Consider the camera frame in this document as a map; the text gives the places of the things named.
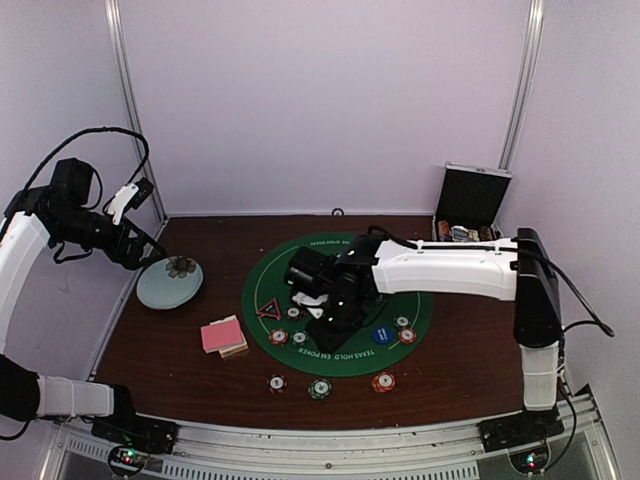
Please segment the robotic arm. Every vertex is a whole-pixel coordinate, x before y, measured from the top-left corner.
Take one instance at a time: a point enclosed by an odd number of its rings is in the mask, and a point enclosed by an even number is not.
[[[71,139],[84,133],[112,131],[141,138],[146,160],[148,147],[144,137],[119,127],[87,129]],[[56,263],[85,258],[98,249],[128,270],[137,270],[167,255],[164,248],[124,216],[130,208],[138,208],[153,190],[145,178],[133,183],[138,170],[107,202],[102,214],[86,207],[93,175],[98,174],[91,165],[78,159],[58,161],[48,185],[30,188],[44,164],[69,142],[63,142],[36,169],[27,186],[15,195],[0,223],[0,415],[25,422],[20,434],[38,417],[102,417],[94,424],[94,434],[148,453],[166,453],[173,447],[177,427],[138,416],[126,387],[39,375],[4,355],[16,302],[31,267],[45,247],[59,246],[53,256]],[[79,245],[85,253],[61,258],[66,243]],[[123,437],[122,432],[132,431],[137,435]],[[20,434],[0,438],[11,440]]]
[[[372,227],[338,256],[300,248],[285,281],[301,303],[322,300],[322,313],[306,329],[327,353],[337,351],[362,327],[363,306],[381,294],[447,292],[515,301],[524,408],[512,419],[484,426],[485,448],[491,451],[563,431],[556,407],[563,331],[558,279],[547,262],[540,238],[528,228],[519,229],[512,240],[443,244],[407,241]]]

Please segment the white wall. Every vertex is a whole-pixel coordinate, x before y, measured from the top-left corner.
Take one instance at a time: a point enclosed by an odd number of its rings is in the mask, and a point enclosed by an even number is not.
[[[0,211],[35,166],[67,136],[85,127],[126,126],[102,0],[3,2],[0,15]],[[105,195],[136,166],[128,137],[85,137],[60,158],[78,156],[102,174]],[[39,183],[48,181],[51,169]],[[150,206],[136,215],[157,226]],[[85,379],[116,300],[131,273],[100,252],[56,266],[38,259],[16,307],[6,354],[29,369]],[[19,424],[0,418],[0,433]],[[51,430],[32,425],[17,442],[0,442],[0,477],[35,478]]]
[[[568,339],[572,383],[589,382],[624,478],[640,444],[640,3],[548,2],[515,180],[501,225],[531,225],[615,329]],[[565,322],[587,318],[567,292]]]
[[[434,211],[497,166],[529,2],[122,2],[171,214]]]

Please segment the red triangle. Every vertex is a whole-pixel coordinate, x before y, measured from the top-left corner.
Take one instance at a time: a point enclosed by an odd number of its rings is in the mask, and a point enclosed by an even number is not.
[[[256,315],[259,317],[267,317],[267,318],[275,318],[276,320],[282,320],[282,315],[280,314],[280,306],[278,305],[278,300],[273,299],[269,303],[267,303],[264,307],[256,312]]]

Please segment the metal frame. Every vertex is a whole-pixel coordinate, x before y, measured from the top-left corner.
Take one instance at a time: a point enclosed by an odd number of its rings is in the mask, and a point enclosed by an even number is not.
[[[513,155],[515,153],[520,129],[524,119],[524,109],[527,97],[531,91],[533,76],[535,73],[536,63],[538,61],[538,52],[540,50],[540,39],[542,38],[542,23],[544,18],[544,0],[531,0],[529,8],[529,20],[524,38],[524,47],[522,50],[522,62],[520,65],[520,76],[518,78],[518,86],[511,110],[511,118],[507,129],[507,136],[502,147],[502,155],[498,168],[509,170],[513,163]]]
[[[136,104],[135,95],[133,93],[133,82],[131,80],[131,70],[129,69],[129,60],[127,57],[127,49],[125,46],[124,31],[122,29],[122,19],[120,18],[120,2],[119,0],[105,0],[105,8],[107,13],[107,25],[109,27],[109,36],[113,45],[113,53],[116,57],[118,73],[120,75],[120,85],[122,87],[122,95],[127,110],[127,120],[129,128],[142,134],[142,124],[140,122],[140,114]],[[138,156],[138,162],[142,162],[144,155],[140,142],[134,139],[134,148]],[[159,222],[167,219],[167,213],[160,197],[158,182],[153,174],[150,162],[147,162],[143,168],[145,176],[153,183],[156,188],[152,193],[153,208]]]
[[[619,480],[619,473],[596,404],[590,395],[573,398],[577,432],[585,432],[601,480]],[[572,414],[559,403],[570,434]],[[171,479],[474,479],[477,462],[504,455],[485,453],[478,420],[445,424],[347,431],[261,430],[177,422],[180,432],[173,455],[153,456],[145,473]],[[97,461],[106,459],[111,444],[90,435],[79,420],[58,428],[41,471],[42,480],[56,480],[67,451]]]

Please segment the open case lid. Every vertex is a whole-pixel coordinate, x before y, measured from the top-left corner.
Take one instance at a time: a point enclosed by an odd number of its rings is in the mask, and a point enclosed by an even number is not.
[[[508,170],[447,163],[436,218],[467,228],[492,225],[511,178]]]

